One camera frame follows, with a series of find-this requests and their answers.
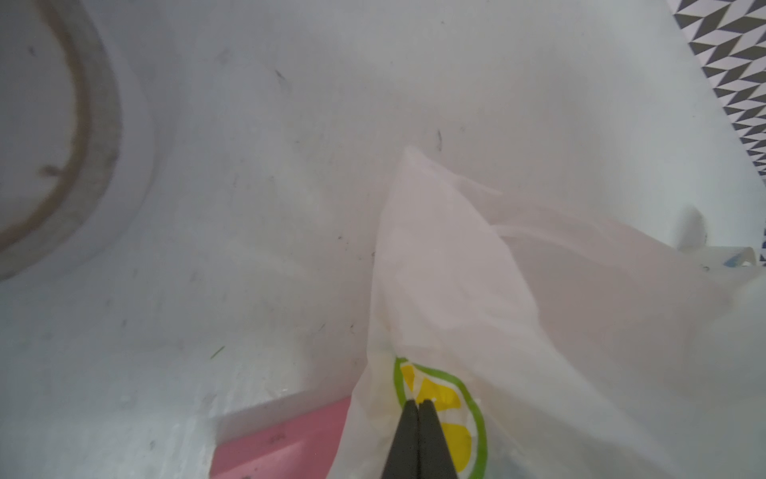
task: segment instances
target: translucent plastic bag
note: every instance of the translucent plastic bag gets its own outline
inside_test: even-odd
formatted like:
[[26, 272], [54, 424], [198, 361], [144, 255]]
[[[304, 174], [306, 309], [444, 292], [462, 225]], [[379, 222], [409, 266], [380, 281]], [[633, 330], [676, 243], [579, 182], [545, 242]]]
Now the translucent plastic bag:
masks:
[[752, 458], [721, 456], [739, 454], [736, 425], [710, 437], [710, 414], [725, 426], [733, 399], [692, 354], [730, 303], [632, 228], [495, 192], [408, 149], [378, 232], [368, 365], [329, 477], [380, 477], [412, 397], [434, 400], [461, 478], [722, 477], [726, 459], [728, 477], [762, 477]]

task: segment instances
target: green curved line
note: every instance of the green curved line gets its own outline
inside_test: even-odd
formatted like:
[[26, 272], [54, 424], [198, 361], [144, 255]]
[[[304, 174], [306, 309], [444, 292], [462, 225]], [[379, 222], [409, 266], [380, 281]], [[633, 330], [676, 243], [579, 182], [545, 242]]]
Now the green curved line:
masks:
[[[396, 388], [396, 395], [399, 398], [401, 407], [404, 407], [404, 403], [407, 398], [404, 395], [404, 377], [401, 374], [402, 363], [407, 362], [407, 358], [397, 358], [394, 361], [394, 387]], [[452, 376], [448, 372], [440, 371], [439, 369], [432, 369], [420, 364], [412, 363], [420, 371], [425, 372], [435, 378], [439, 378], [443, 381], [451, 382], [456, 385], [460, 392], [463, 393], [463, 397], [466, 399], [466, 405], [468, 410], [473, 415], [473, 420], [476, 422], [476, 431], [479, 435], [479, 444], [476, 446], [476, 462], [473, 464], [473, 470], [471, 471], [468, 479], [482, 479], [484, 477], [484, 471], [486, 470], [487, 448], [486, 448], [486, 428], [484, 426], [484, 416], [481, 413], [481, 409], [473, 400], [471, 394], [468, 392], [468, 388], [455, 376]]]

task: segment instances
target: pink object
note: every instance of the pink object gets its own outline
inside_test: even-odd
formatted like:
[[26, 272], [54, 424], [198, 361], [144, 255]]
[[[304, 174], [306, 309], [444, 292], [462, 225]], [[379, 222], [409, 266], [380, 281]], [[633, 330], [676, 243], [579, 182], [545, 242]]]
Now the pink object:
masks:
[[211, 479], [326, 479], [351, 398], [218, 446]]

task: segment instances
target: yellow lemon segment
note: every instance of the yellow lemon segment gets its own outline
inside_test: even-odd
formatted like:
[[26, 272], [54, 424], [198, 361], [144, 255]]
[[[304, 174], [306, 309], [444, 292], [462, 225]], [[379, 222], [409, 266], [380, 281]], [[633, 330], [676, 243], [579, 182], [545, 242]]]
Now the yellow lemon segment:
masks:
[[460, 407], [460, 397], [458, 397], [455, 391], [446, 386], [438, 385], [428, 378], [423, 379], [421, 392], [417, 395], [417, 403], [420, 404], [426, 399], [430, 399], [434, 402], [434, 407], [437, 411]]
[[461, 472], [471, 459], [471, 433], [458, 424], [445, 423], [441, 425], [441, 428], [444, 431], [444, 438], [447, 440], [455, 470]]
[[401, 375], [404, 377], [404, 382], [410, 387], [410, 391], [415, 390], [415, 368], [411, 364], [401, 367]]

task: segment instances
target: lemon slice print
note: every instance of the lemon slice print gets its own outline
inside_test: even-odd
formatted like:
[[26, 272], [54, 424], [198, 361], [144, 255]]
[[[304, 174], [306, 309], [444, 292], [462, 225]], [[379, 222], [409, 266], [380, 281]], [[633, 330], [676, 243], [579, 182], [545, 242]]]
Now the lemon slice print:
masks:
[[447, 372], [397, 358], [394, 386], [402, 407], [408, 399], [434, 402], [457, 476], [482, 479], [487, 456], [484, 417], [463, 382]]

